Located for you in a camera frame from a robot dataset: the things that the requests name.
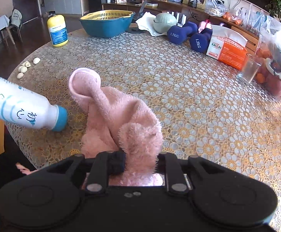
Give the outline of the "white bottle blue cap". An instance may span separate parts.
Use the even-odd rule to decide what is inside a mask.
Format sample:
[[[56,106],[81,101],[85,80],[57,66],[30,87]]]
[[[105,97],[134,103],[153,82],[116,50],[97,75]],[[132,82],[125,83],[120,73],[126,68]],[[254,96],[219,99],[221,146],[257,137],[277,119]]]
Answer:
[[[48,99],[0,77],[0,119],[23,127],[64,130],[67,110]]]

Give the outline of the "pink fluffy towel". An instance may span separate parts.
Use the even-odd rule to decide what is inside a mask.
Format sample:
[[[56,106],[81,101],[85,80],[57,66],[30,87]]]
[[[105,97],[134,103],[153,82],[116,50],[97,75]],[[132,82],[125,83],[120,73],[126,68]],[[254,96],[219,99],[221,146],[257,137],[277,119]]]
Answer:
[[[87,114],[81,148],[85,157],[105,151],[126,154],[124,172],[111,176],[110,185],[161,186],[163,179],[155,170],[163,135],[158,118],[145,102],[114,87],[102,87],[100,76],[88,68],[72,73],[69,91]]]

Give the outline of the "garlic clove lower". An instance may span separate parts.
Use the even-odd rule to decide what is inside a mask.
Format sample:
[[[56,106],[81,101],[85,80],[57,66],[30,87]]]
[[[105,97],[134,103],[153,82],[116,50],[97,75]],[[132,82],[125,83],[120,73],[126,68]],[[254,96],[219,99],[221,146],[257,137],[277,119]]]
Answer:
[[[21,79],[23,76],[24,76],[24,73],[20,72],[20,73],[18,73],[17,78]]]

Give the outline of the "garlic clove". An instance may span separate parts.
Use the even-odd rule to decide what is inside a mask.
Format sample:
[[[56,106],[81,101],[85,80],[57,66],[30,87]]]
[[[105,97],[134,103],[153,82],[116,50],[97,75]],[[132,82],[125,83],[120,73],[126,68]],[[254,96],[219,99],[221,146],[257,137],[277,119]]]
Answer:
[[[28,68],[26,66],[19,66],[18,67],[18,72],[19,73],[26,73]]]
[[[20,72],[20,73],[18,73],[17,78],[21,79],[23,76],[24,76],[24,73]]]
[[[38,64],[40,62],[40,58],[36,57],[33,59],[34,64]]]

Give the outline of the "garlic clove middle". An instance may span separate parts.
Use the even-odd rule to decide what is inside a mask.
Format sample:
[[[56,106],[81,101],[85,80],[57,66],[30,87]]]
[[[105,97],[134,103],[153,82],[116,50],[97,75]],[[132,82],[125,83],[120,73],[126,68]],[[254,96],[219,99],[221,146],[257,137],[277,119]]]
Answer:
[[[18,72],[19,73],[26,73],[28,68],[26,66],[19,66],[18,67]]]

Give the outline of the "garlic clove upper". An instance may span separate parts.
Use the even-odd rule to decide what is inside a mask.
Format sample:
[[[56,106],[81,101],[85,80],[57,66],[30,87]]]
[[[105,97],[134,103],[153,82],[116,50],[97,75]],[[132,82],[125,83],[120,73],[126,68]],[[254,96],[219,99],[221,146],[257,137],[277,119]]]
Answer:
[[[36,57],[33,59],[34,64],[38,64],[40,62],[40,58]]]

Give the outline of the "yellow white supplement bottle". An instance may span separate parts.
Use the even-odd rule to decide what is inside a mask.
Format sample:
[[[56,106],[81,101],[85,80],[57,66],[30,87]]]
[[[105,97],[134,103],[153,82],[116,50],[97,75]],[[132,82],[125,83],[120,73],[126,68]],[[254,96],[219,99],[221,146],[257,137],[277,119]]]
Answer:
[[[52,45],[61,47],[68,42],[68,32],[63,15],[54,15],[47,20]]]

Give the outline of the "right blue dumbbell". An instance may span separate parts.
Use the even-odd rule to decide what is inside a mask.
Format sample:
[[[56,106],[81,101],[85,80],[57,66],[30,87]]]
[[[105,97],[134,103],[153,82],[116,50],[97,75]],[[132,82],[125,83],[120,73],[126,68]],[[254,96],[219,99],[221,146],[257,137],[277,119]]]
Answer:
[[[212,33],[212,29],[204,28],[201,32],[192,35],[189,40],[191,49],[196,52],[205,53],[209,46]]]

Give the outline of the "blue dumbbell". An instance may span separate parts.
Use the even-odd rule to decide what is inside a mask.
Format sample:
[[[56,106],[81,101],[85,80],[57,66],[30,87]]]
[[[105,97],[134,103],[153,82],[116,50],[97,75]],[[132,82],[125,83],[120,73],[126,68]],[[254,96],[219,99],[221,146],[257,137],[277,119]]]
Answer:
[[[212,33],[212,29],[204,28],[201,32],[192,35],[189,40],[191,49],[196,52],[205,53],[209,46]]]
[[[187,21],[182,27],[172,26],[167,31],[167,38],[173,44],[182,44],[188,37],[191,37],[197,32],[197,24]]]

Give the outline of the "clear drinking glass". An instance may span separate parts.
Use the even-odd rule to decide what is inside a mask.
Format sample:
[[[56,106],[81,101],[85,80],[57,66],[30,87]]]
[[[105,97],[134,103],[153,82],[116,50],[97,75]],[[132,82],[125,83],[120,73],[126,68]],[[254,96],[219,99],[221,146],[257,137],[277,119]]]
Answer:
[[[236,75],[236,79],[246,85],[249,85],[261,67],[260,58],[250,53],[246,54],[244,65]]]

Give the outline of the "left blue dumbbell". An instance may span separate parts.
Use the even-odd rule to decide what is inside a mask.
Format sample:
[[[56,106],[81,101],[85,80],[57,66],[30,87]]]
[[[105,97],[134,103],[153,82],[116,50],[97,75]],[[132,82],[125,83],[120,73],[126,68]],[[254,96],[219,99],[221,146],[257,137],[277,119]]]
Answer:
[[[187,21],[182,27],[172,26],[167,31],[167,38],[173,44],[182,44],[188,37],[191,37],[197,32],[197,24]]]

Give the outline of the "orange white tissue box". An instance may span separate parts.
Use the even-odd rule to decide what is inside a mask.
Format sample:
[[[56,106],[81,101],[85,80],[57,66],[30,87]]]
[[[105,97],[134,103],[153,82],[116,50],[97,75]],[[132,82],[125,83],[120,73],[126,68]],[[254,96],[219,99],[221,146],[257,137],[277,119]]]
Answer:
[[[247,39],[240,33],[224,26],[213,25],[212,37],[206,55],[237,70],[245,63]]]

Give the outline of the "blue basin yellow colander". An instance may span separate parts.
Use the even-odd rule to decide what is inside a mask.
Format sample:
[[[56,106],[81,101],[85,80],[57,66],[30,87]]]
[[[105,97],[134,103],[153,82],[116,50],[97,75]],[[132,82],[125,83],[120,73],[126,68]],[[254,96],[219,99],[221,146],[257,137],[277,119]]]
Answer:
[[[79,20],[91,37],[112,38],[127,30],[135,12],[129,10],[100,10],[82,16]]]

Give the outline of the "plastic bag of fruit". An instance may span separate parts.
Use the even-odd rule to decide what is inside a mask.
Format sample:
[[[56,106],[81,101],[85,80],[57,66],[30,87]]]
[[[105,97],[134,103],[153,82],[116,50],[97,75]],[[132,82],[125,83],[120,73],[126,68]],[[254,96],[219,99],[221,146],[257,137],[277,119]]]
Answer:
[[[256,81],[281,100],[281,23],[270,16],[260,27],[256,56],[261,64]]]

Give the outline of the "clear plastic bags on cabinet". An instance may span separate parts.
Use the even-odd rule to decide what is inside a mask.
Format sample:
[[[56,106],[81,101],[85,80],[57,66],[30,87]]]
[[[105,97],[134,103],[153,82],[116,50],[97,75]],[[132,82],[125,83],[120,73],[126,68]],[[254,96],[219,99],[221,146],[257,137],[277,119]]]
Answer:
[[[254,32],[260,30],[261,26],[266,22],[268,16],[261,10],[254,12],[253,5],[249,9],[237,8],[227,9],[222,2],[218,0],[206,0],[205,12],[211,16],[221,17],[234,24],[241,25],[245,29]]]

